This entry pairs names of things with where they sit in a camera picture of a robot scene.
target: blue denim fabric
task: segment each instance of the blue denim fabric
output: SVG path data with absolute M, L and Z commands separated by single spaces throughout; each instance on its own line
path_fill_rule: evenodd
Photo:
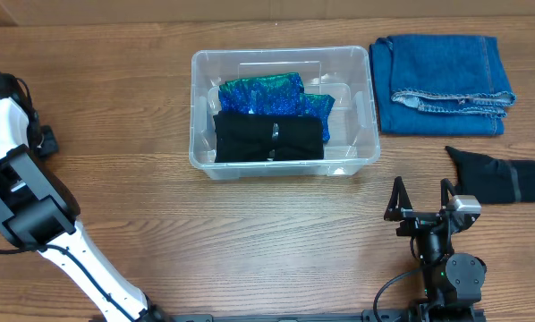
M 370 46 L 381 131 L 415 135 L 500 135 L 516 95 L 497 40 L 401 35 Z

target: clear plastic container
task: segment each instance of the clear plastic container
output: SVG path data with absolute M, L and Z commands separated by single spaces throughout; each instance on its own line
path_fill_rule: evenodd
M 329 94 L 335 104 L 325 158 L 310 161 L 215 163 L 213 115 L 222 107 L 218 86 L 242 77 L 298 72 L 305 92 Z M 377 117 L 362 47 L 204 50 L 192 58 L 190 162 L 214 180 L 264 175 L 353 175 L 379 158 Z

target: black cloth on table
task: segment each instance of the black cloth on table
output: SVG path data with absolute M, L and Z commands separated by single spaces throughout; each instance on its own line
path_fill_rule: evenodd
M 458 173 L 456 192 L 481 204 L 535 201 L 535 161 L 501 160 L 446 147 Z
M 316 117 L 220 111 L 214 123 L 217 163 L 323 158 L 323 125 Z

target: metal bracket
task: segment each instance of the metal bracket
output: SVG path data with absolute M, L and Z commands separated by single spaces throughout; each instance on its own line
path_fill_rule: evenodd
M 44 245 L 74 233 L 80 212 L 74 196 L 27 146 L 0 159 L 0 233 L 13 246 Z
M 409 322 L 408 309 L 380 309 L 378 315 L 383 322 Z M 365 309 L 361 314 L 361 321 L 363 322 L 377 322 L 375 314 L 372 309 Z
M 214 318 L 209 314 L 171 316 L 170 318 L 173 322 L 214 322 Z

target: black cable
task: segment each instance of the black cable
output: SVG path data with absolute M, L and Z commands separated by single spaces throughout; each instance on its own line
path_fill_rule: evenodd
M 450 192 L 451 196 L 456 195 L 453 184 L 445 178 L 440 181 L 440 206 L 442 207 L 446 207 L 448 203 L 448 192 Z
M 56 245 L 47 245 L 46 246 L 47 249 L 51 249 L 51 250 L 58 250 L 60 251 L 63 255 L 65 255 L 66 257 L 70 258 L 72 260 L 72 262 L 81 269 L 82 273 L 89 279 L 89 281 L 93 284 L 93 286 L 95 286 L 95 288 L 105 297 L 105 299 L 107 301 L 109 301 L 111 304 L 113 304 L 115 306 L 116 309 L 118 309 L 121 313 L 123 313 L 123 315 L 128 318 L 130 321 L 135 321 L 136 319 L 131 317 L 130 314 L 128 314 L 127 311 L 125 311 L 123 309 L 123 307 L 121 307 L 111 296 L 110 294 L 106 293 L 105 290 L 102 289 L 102 287 L 100 287 L 100 285 L 97 283 L 97 281 L 95 280 L 95 278 L 89 273 L 89 271 L 87 270 L 87 268 L 85 268 L 85 266 L 83 266 L 80 261 L 78 259 L 76 259 L 73 254 L 71 254 L 67 249 L 64 249 L 62 247 L 59 247 L 59 246 L 56 246 Z
M 450 230 L 450 217 L 451 215 L 449 214 L 448 217 L 446 218 L 446 226 L 447 226 L 447 236 L 446 236 L 446 249 L 448 250 L 448 246 L 450 245 L 450 236 L 451 236 L 451 230 Z M 435 265 L 437 265 L 443 258 L 445 257 L 445 253 L 442 253 L 440 254 L 440 256 L 438 256 L 437 259 L 435 259 L 434 261 L 428 263 L 427 265 L 423 265 L 419 268 L 415 268 L 413 269 L 412 271 L 409 271 L 409 272 L 406 272 L 406 273 L 402 273 L 398 276 L 396 276 L 395 278 L 391 279 L 390 281 L 386 282 L 385 285 L 383 285 L 383 287 L 381 287 L 380 290 L 378 290 L 377 292 L 377 295 L 375 295 L 375 300 L 373 301 L 373 315 L 375 315 L 375 319 L 377 320 L 377 322 L 383 322 L 383 319 L 381 319 L 381 316 L 378 314 L 378 309 L 377 309 L 377 305 L 378 305 L 378 299 L 379 297 L 381 297 L 381 294 L 383 294 L 383 292 L 389 287 L 391 286 L 392 284 L 404 279 L 405 277 L 409 277 L 411 275 L 415 275 L 419 272 L 422 272 L 423 270 L 427 269 L 427 268 L 431 268 Z
M 12 254 L 21 254 L 21 253 L 24 253 L 24 252 L 27 252 L 27 251 L 36 251 L 36 250 L 39 250 L 39 251 L 46 251 L 46 250 L 57 250 L 59 252 L 61 252 L 61 254 L 65 255 L 66 257 L 68 257 L 70 260 L 72 260 L 72 262 L 82 271 L 82 273 L 89 279 L 89 281 L 93 284 L 93 286 L 95 286 L 95 288 L 97 289 L 98 292 L 101 293 L 102 296 L 105 297 L 105 299 L 110 302 L 111 304 L 113 304 L 115 306 L 116 309 L 118 309 L 121 313 L 123 313 L 123 315 L 129 319 L 130 321 L 135 321 L 135 319 L 130 315 L 128 314 L 127 311 L 125 311 L 123 309 L 123 307 L 121 307 L 111 296 L 110 294 L 108 294 L 105 290 L 102 289 L 102 287 L 100 287 L 100 285 L 98 284 L 98 282 L 95 280 L 95 278 L 90 274 L 90 272 L 87 270 L 87 268 L 85 268 L 85 266 L 82 265 L 82 263 L 80 263 L 80 261 L 78 259 L 76 259 L 73 254 L 71 254 L 71 252 L 69 252 L 67 249 L 64 249 L 62 247 L 59 247 L 59 246 L 56 246 L 56 245 L 45 245 L 45 246 L 29 246 L 29 247 L 23 247 L 23 248 L 19 248 L 17 250 L 0 250 L 0 255 L 12 255 Z
M 450 230 L 450 224 L 451 224 L 452 220 L 453 220 L 453 214 L 452 213 L 448 213 L 448 217 L 446 218 L 446 254 L 450 254 L 450 247 L 451 247 L 451 245 L 450 245 L 450 236 L 453 234 L 451 232 L 451 230 Z M 437 304 L 437 303 L 430 303 L 427 306 L 427 308 L 425 308 L 424 312 L 422 312 L 422 319 L 423 320 L 425 319 L 425 316 L 429 313 L 430 309 L 435 308 L 438 305 L 439 304 Z
M 25 91 L 27 92 L 27 100 L 29 101 L 29 105 L 31 107 L 33 107 L 33 100 L 31 99 L 31 93 L 29 92 L 29 86 L 27 86 L 27 83 L 25 82 L 25 80 L 22 80 L 20 78 L 16 78 L 16 80 L 18 82 L 20 82 L 21 84 L 23 84 L 23 87 L 25 88 Z
M 417 254 L 414 253 L 414 238 L 415 238 L 414 236 L 411 237 L 411 254 L 413 258 L 419 260 L 417 258 Z
M 17 79 L 17 80 L 20 81 L 25 86 L 25 89 L 27 90 L 28 100 L 31 103 L 29 88 L 27 87 L 27 84 L 25 84 L 25 81 L 23 81 L 22 79 Z M 45 250 L 48 250 L 48 249 L 58 250 L 63 255 L 65 255 L 66 257 L 70 258 L 72 260 L 72 262 L 82 271 L 82 273 L 89 279 L 89 281 L 93 284 L 93 286 L 95 286 L 95 288 L 98 290 L 98 292 L 100 292 L 105 297 L 105 299 L 107 301 L 109 301 L 111 304 L 113 304 L 115 306 L 115 308 L 118 309 L 121 313 L 123 313 L 123 315 L 126 318 L 128 318 L 130 321 L 135 321 L 135 319 L 133 317 L 131 317 L 131 315 L 128 314 L 128 312 L 126 312 L 123 309 L 123 307 L 121 307 L 115 300 L 113 300 L 113 298 L 108 293 L 105 292 L 105 290 L 102 289 L 102 287 L 100 287 L 100 285 L 97 283 L 95 278 L 89 273 L 87 268 L 85 268 L 85 266 L 83 266 L 82 263 L 80 263 L 80 261 L 78 259 L 76 259 L 73 256 L 73 254 L 71 254 L 67 249 L 64 249 L 62 247 L 55 246 L 55 245 L 45 245 L 45 246 L 37 245 L 37 246 L 21 247 L 21 248 L 19 248 L 17 250 L 0 250 L 0 255 L 21 254 L 21 253 L 24 253 L 24 252 L 36 251 L 36 250 L 45 251 Z
M 23 247 L 16 250 L 0 250 L 0 255 L 21 254 L 27 251 L 43 250 L 43 247 Z

